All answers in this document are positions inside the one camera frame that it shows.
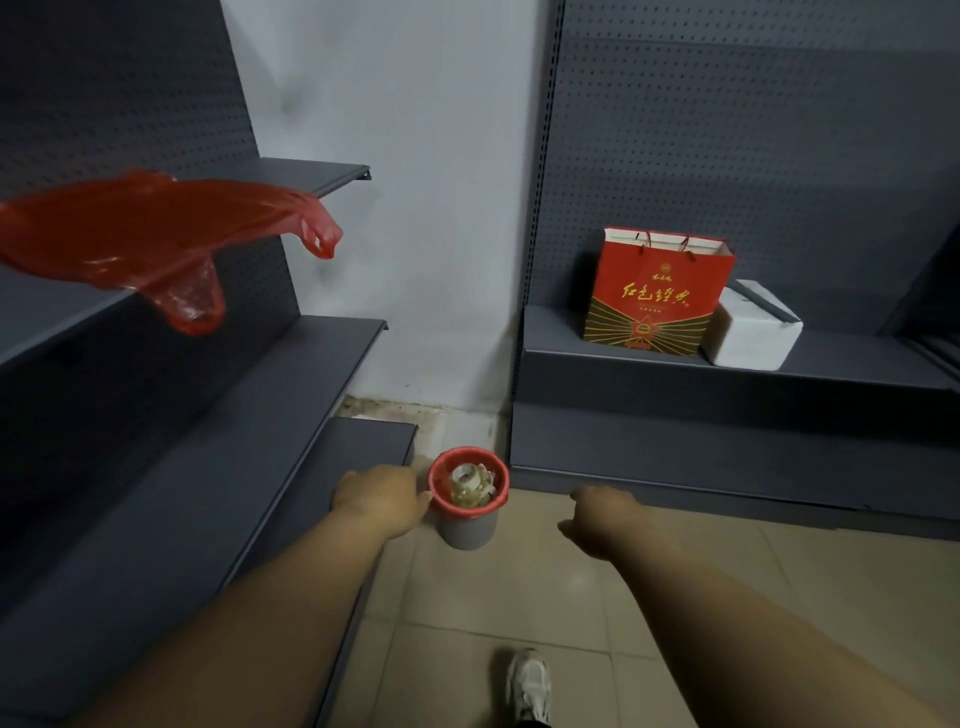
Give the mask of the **person's right hand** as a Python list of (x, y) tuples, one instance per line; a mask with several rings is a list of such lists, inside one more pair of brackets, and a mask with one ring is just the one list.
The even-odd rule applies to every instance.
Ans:
[(570, 492), (572, 518), (589, 520), (601, 531), (600, 544), (575, 544), (584, 554), (610, 561), (645, 528), (654, 524), (649, 510), (628, 491), (610, 486), (582, 485)]

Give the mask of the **person's left hand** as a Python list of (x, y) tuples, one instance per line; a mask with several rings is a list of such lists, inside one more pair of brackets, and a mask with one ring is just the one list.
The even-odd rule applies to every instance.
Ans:
[(348, 471), (331, 500), (331, 513), (353, 519), (386, 542), (416, 527), (416, 498), (422, 491), (412, 467), (378, 465)]

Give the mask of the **person's right forearm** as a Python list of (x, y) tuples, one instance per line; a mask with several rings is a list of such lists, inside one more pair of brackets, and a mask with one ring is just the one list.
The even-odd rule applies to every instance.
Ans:
[(700, 728), (952, 728), (870, 662), (714, 564), (639, 511), (605, 525), (630, 588)]

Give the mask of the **person's left forearm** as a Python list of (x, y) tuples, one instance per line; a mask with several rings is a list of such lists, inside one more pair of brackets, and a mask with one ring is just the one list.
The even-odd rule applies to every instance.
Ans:
[(165, 637), (68, 728), (304, 728), (387, 540), (354, 506)]

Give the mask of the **crumpled clear plastic waste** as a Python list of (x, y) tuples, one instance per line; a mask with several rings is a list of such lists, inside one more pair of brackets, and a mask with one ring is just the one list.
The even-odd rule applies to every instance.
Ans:
[(462, 509), (486, 507), (496, 496), (496, 474), (483, 464), (463, 463), (449, 476), (450, 503)]

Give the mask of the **grey waste bin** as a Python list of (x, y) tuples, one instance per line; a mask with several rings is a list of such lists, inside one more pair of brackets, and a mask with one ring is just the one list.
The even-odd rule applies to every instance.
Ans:
[(498, 527), (499, 508), (473, 516), (452, 515), (440, 504), (435, 504), (433, 510), (440, 539), (458, 551), (472, 552), (485, 547)]

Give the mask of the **white sneaker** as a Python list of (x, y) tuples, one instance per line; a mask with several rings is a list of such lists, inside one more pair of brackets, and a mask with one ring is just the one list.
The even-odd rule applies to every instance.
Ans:
[(551, 728), (552, 686), (546, 660), (533, 648), (513, 653), (506, 675), (512, 728)]

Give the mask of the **red paper gift bag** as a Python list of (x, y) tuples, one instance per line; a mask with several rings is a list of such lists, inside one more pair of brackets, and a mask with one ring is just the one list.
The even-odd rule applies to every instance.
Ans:
[(736, 261), (723, 239), (606, 226), (582, 339), (697, 355)]

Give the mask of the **white foam box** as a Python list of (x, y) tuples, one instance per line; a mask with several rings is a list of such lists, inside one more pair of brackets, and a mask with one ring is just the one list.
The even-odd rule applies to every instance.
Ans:
[(775, 372), (803, 327), (802, 320), (757, 281), (733, 279), (721, 293), (700, 349), (718, 367)]

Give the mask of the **grey pegboard shelving unit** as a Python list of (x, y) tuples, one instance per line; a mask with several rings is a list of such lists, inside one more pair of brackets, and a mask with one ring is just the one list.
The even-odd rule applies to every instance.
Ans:
[[(960, 0), (556, 0), (518, 489), (960, 542)], [(778, 370), (582, 339), (605, 227), (724, 238)]]
[[(132, 167), (324, 197), (366, 164), (261, 156), (220, 0), (0, 0), (0, 201)], [(386, 330), (303, 315), (279, 237), (214, 255), (227, 312), (0, 263), (0, 728), (56, 728), (322, 518), (414, 425), (336, 418)]]

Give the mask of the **red plastic bag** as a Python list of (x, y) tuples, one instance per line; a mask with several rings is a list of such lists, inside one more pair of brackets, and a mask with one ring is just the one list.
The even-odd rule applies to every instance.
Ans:
[(329, 261), (342, 227), (314, 196), (235, 179), (133, 169), (0, 201), (0, 261), (36, 277), (129, 289), (191, 336), (225, 318), (216, 251), (293, 235)]

